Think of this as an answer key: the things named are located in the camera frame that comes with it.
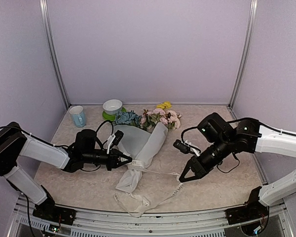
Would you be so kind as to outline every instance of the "white wrapping paper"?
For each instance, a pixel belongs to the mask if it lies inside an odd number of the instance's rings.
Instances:
[[[124,133],[122,140],[118,144],[119,150],[131,156],[133,165],[138,161],[140,166],[144,168],[150,166],[153,157],[161,149],[168,133],[168,128],[160,122],[151,134],[137,127],[127,125],[117,125],[114,130],[120,130]],[[132,193],[136,189],[142,178],[142,172],[131,167],[132,165],[128,166],[129,169],[119,180],[116,189],[126,193]]]

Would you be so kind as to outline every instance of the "black cable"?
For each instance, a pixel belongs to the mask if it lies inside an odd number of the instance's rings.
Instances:
[[[33,237],[36,237],[34,235],[34,232],[33,232],[33,229],[32,229],[32,225],[31,225],[31,219],[30,219],[30,201],[29,201],[28,196],[26,196],[26,195],[24,195],[24,196],[25,196],[26,202],[28,204],[28,221],[29,221],[30,230],[31,230],[31,233],[32,233]]]
[[[98,133],[98,131],[100,130],[100,128],[101,128],[105,123],[107,123],[107,122],[109,122],[109,123],[111,124],[111,126],[112,126],[112,133],[111,133],[111,134],[113,134],[113,133],[114,133],[114,126],[113,126],[113,122],[110,121],[110,120],[105,120],[103,123],[101,123],[101,124],[99,125],[98,129],[96,130],[96,133]]]
[[[184,134],[185,134],[187,131],[190,131],[190,130],[193,130],[193,129],[196,129],[196,128],[197,128],[197,127],[189,127],[189,128],[187,128],[187,129],[183,130],[183,132],[181,133],[181,140],[182,140],[183,143],[185,142],[185,140],[184,140]],[[194,148],[194,149],[196,149],[197,151],[199,151],[200,153],[202,153],[201,150],[200,150],[199,148],[197,148],[197,147],[195,147],[195,146],[191,146],[191,145],[188,145],[188,146],[191,147],[191,148]]]
[[[193,129],[197,129],[197,127],[189,127],[185,130],[183,130],[183,132],[181,133],[181,140],[184,142],[184,134],[187,132],[187,131],[190,131],[190,130],[193,130]]]
[[[273,131],[275,131],[275,132],[278,132],[278,133],[282,133],[282,134],[286,134],[286,135],[290,135],[290,136],[296,137],[296,134],[294,134],[294,133],[281,131],[281,130],[276,129],[276,128],[274,128],[274,127],[270,127],[269,125],[266,125],[266,124],[264,124],[264,123],[262,123],[262,122],[259,122],[259,123],[260,123],[260,125],[262,125],[262,126],[268,128],[268,129],[271,129],[271,130],[273,130]]]
[[[263,226],[263,229],[258,233],[258,235],[261,234],[263,231],[265,231],[266,226],[267,226],[267,224],[268,224],[268,220],[270,219],[270,207],[269,207],[269,206],[267,207],[267,211],[268,211],[268,215],[267,215],[266,223],[265,223],[265,225]]]
[[[233,157],[235,158],[235,160],[238,161],[238,164],[237,164],[235,167],[233,167],[230,171],[222,171],[221,169],[219,169],[219,167],[218,167],[219,165],[216,165],[217,169],[218,169],[221,173],[228,174],[228,173],[230,173],[231,171],[233,171],[235,168],[237,168],[237,167],[240,165],[240,160],[239,160],[238,157],[235,155],[235,153],[232,153],[232,155],[233,155]]]
[[[257,121],[257,120],[254,119],[254,118],[240,118],[240,119],[236,119],[236,120],[228,121],[228,123],[235,123],[235,122],[240,122],[240,121],[243,121],[243,120],[254,120],[254,121]],[[260,121],[259,121],[259,125],[262,125],[263,127],[266,127],[266,128],[268,128],[268,129],[271,129],[271,130],[273,130],[273,131],[275,131],[275,132],[278,132],[278,133],[282,133],[282,134],[286,134],[286,135],[290,135],[290,136],[296,137],[296,134],[294,134],[294,133],[281,131],[281,130],[279,130],[279,129],[276,129],[276,128],[274,128],[274,127],[271,127],[271,126],[269,126],[269,125],[266,125],[265,123],[260,122]]]
[[[60,231],[60,228],[61,228],[61,223],[60,223],[60,221],[61,221],[61,214],[59,214],[59,222],[58,222],[58,225],[59,225],[59,228],[58,228],[58,232]]]
[[[229,145],[229,146],[233,146],[233,145],[236,144],[235,142],[227,142],[227,141],[225,141],[225,140],[222,138],[222,134],[223,134],[223,133],[224,133],[224,132],[221,132],[221,133],[219,134],[219,139],[221,140],[221,142],[223,142],[224,144]]]
[[[240,121],[243,121],[243,120],[254,120],[254,121],[257,121],[254,118],[240,118],[240,119],[235,119],[235,120],[232,120],[232,121],[228,121],[227,123],[235,123],[235,122],[240,122]]]
[[[85,169],[80,169],[80,170],[82,170],[84,172],[93,172],[93,171],[97,171],[99,168],[101,168],[101,165],[99,165],[99,167],[94,170],[85,170]]]
[[[55,147],[61,147],[61,148],[69,148],[69,146],[68,145],[57,145],[57,146],[55,146]]]
[[[50,144],[49,142],[46,142],[46,141],[44,141],[44,140],[42,140],[42,139],[40,139],[40,138],[38,138],[38,137],[35,137],[35,136],[31,135],[29,132],[27,132],[27,131],[25,131],[25,130],[19,128],[19,127],[14,127],[14,126],[1,126],[1,127],[0,127],[0,129],[4,129],[4,128],[13,128],[13,129],[17,129],[17,130],[19,130],[19,131],[21,131],[21,132],[24,132],[26,135],[28,135],[28,136],[30,136],[30,137],[33,137],[33,138],[35,138],[35,139],[37,139],[37,140],[39,140],[39,141],[41,141],[41,142],[43,142],[43,143],[45,143],[45,144],[47,144],[47,145],[49,145],[49,146],[53,146],[53,145]]]

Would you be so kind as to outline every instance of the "metal frame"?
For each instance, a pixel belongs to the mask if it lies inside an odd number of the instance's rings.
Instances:
[[[258,6],[258,0],[251,0],[251,7],[250,7],[249,21],[248,21],[248,26],[247,26],[246,38],[245,38],[245,45],[244,45],[243,51],[242,51],[242,56],[241,56],[240,66],[239,66],[238,73],[237,73],[236,83],[233,88],[233,92],[232,92],[231,99],[229,102],[229,106],[231,108],[233,108],[233,106],[235,104],[237,95],[239,93],[240,84],[243,79],[243,73],[244,73],[247,59],[248,59],[250,43],[251,43],[253,28],[254,28],[255,19],[256,19],[257,6]]]
[[[153,105],[156,106],[159,102],[156,103],[126,103],[123,105]],[[202,105],[202,106],[227,106],[226,104],[207,104],[207,103],[171,103],[172,105]],[[96,106],[103,105],[103,103],[94,103],[94,104],[71,104],[72,106],[81,105],[81,106]]]
[[[268,184],[268,182],[266,180],[265,172],[264,172],[264,170],[262,168],[262,165],[261,165],[260,161],[257,158],[257,155],[256,154],[251,154],[251,156],[252,156],[253,161],[255,162],[255,166],[256,166],[256,169],[258,171],[258,175],[260,177],[261,183],[263,185]]]
[[[34,204],[30,202],[30,213]],[[76,219],[72,226],[62,225],[63,232],[60,236],[79,237],[125,237],[125,236],[224,236],[224,229],[245,225],[256,220],[236,225],[228,225],[225,216],[226,208],[213,210],[179,212],[179,213],[147,213],[141,218],[134,218],[127,213],[97,211],[84,208],[71,207],[77,211]],[[293,237],[290,229],[290,220],[286,215],[286,207],[283,203],[270,207],[270,216],[279,215],[286,237]],[[20,224],[28,225],[27,202],[20,197],[14,208],[12,223],[7,237],[15,237]],[[33,228],[43,229],[50,224],[31,215]]]
[[[50,22],[49,22],[47,0],[39,0],[39,2],[40,2],[41,15],[42,15],[43,23],[44,23],[44,27],[45,27],[49,52],[50,52],[51,60],[52,60],[52,63],[53,63],[53,67],[54,67],[58,87],[60,89],[60,93],[61,93],[63,103],[64,103],[66,109],[68,109],[71,104],[70,104],[70,101],[69,101],[69,98],[68,98],[68,94],[67,94],[67,91],[66,91],[66,88],[65,88],[63,78],[62,78],[61,73],[60,73],[60,68],[59,68],[59,64],[58,64],[58,60],[57,60],[57,56],[56,56],[56,50],[55,50],[55,46],[54,46],[54,42],[53,42],[53,35],[52,35],[52,32],[51,32],[51,26],[50,26]]]

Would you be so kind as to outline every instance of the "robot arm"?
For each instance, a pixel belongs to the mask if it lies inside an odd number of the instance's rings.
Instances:
[[[243,118],[237,127],[223,120],[217,113],[204,118],[197,129],[213,143],[200,155],[195,154],[186,164],[180,177],[181,182],[201,179],[215,166],[220,165],[229,154],[240,152],[275,153],[296,158],[296,133],[276,129],[253,118]],[[182,139],[174,146],[187,154],[189,145]],[[192,177],[185,177],[189,171]],[[244,207],[231,208],[226,211],[229,224],[259,218],[256,211],[267,215],[267,207],[276,201],[296,192],[296,169],[287,176],[269,185],[252,190]]]
[[[35,203],[33,215],[42,219],[58,222],[61,215],[64,219],[62,223],[72,225],[75,211],[56,207],[48,191],[17,163],[19,156],[48,163],[66,172],[82,169],[85,163],[106,165],[107,170],[112,170],[132,161],[129,156],[111,148],[122,139],[123,133],[120,131],[109,137],[110,144],[106,150],[97,138],[97,133],[91,129],[79,132],[75,142],[64,149],[28,135],[15,122],[7,127],[0,131],[0,176]],[[96,143],[99,143],[100,149],[95,149]]]

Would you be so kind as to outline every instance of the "floor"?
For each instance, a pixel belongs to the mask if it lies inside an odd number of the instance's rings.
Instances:
[[[125,108],[141,114],[143,109],[153,109],[151,105],[126,105]],[[102,106],[84,106],[87,117],[87,125],[84,128],[76,128],[69,113],[65,115],[57,129],[52,142],[57,145],[70,145],[75,140],[75,135],[82,129],[96,129],[103,121]],[[180,138],[182,130],[196,126],[207,115],[217,112],[225,120],[232,120],[225,106],[198,106],[198,105],[174,105],[173,110],[182,114],[182,126],[178,130],[171,130],[160,152],[154,157],[148,169],[165,172],[181,173],[190,155],[184,155],[175,149],[172,144]],[[105,141],[110,133],[109,126],[103,126],[99,132],[99,138]],[[197,130],[186,133],[186,139],[196,144],[202,151],[209,143]],[[210,174],[201,180],[187,182],[182,191],[167,203],[148,212],[184,212],[242,204],[247,201],[250,191],[261,185],[261,181],[251,154],[239,154],[241,163],[238,168],[229,174],[223,174],[214,168]],[[221,165],[222,170],[229,170],[237,162],[232,156],[227,157]],[[134,210],[141,203],[130,198],[125,193],[115,189],[122,174],[127,167],[120,167],[113,171],[107,171],[101,167],[96,172],[77,171],[66,173],[46,163],[41,163],[35,180],[42,184],[53,196],[56,203],[88,208],[93,210],[118,211],[123,210],[115,202],[113,195],[117,193],[121,201],[129,210]],[[135,195],[144,195],[150,201],[159,201],[174,191],[179,183],[175,177],[144,173],[140,180]]]

